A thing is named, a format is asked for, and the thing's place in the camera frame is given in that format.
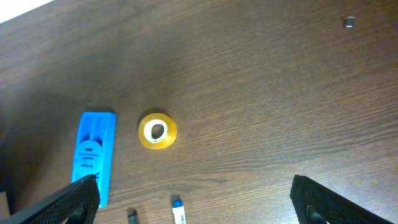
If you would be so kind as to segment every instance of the white tape core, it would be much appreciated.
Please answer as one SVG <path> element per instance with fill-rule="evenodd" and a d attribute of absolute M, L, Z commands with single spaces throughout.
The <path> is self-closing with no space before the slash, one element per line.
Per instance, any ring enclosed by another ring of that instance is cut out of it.
<path fill-rule="evenodd" d="M 163 126 L 163 134 L 159 138 L 154 139 L 152 136 L 152 128 L 157 124 L 160 124 Z M 150 143 L 158 143 L 158 142 L 163 141 L 163 139 L 165 139 L 167 136 L 167 132 L 168 132 L 168 129 L 167 129 L 166 122 L 159 120 L 159 119 L 153 119 L 152 121 L 149 121 L 147 124 L 145 124 L 145 127 L 144 127 L 144 136 Z"/>

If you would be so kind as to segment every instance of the black object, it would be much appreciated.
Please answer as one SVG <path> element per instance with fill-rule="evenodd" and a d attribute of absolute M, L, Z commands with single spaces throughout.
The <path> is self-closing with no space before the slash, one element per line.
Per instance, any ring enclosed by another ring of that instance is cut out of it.
<path fill-rule="evenodd" d="M 99 204 L 95 175 L 87 175 L 0 224 L 92 224 Z"/>
<path fill-rule="evenodd" d="M 300 224 L 391 223 L 306 176 L 294 176 L 290 198 Z"/>
<path fill-rule="evenodd" d="M 136 211 L 133 211 L 132 214 L 127 216 L 127 219 L 129 220 L 129 224 L 138 224 L 138 215 Z"/>

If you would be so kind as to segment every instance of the hole in tape roll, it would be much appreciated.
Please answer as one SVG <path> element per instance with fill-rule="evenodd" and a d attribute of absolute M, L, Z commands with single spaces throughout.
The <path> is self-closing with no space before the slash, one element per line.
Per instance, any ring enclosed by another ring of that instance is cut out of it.
<path fill-rule="evenodd" d="M 161 125 L 161 124 L 155 124 L 155 125 L 152 127 L 152 138 L 154 138 L 154 139 L 160 138 L 160 137 L 162 136 L 163 132 L 164 132 L 164 127 L 163 127 L 163 125 Z"/>

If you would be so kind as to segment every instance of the yellow tape roll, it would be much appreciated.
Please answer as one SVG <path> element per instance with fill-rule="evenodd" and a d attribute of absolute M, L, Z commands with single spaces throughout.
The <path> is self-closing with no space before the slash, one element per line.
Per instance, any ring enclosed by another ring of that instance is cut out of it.
<path fill-rule="evenodd" d="M 164 130 L 159 138 L 152 136 L 152 128 L 156 124 L 162 125 Z M 138 137 L 142 145 L 148 149 L 165 149 L 177 138 L 177 124 L 165 114 L 153 113 L 139 123 Z"/>

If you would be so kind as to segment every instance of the small metal object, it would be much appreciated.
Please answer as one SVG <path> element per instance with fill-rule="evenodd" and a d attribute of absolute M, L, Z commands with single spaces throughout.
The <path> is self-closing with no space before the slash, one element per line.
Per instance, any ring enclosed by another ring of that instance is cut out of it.
<path fill-rule="evenodd" d="M 132 214 L 127 216 L 127 219 L 129 220 L 129 224 L 138 224 L 138 215 L 136 211 L 133 211 Z"/>
<path fill-rule="evenodd" d="M 344 28 L 354 28 L 355 16 L 348 16 L 344 20 Z"/>

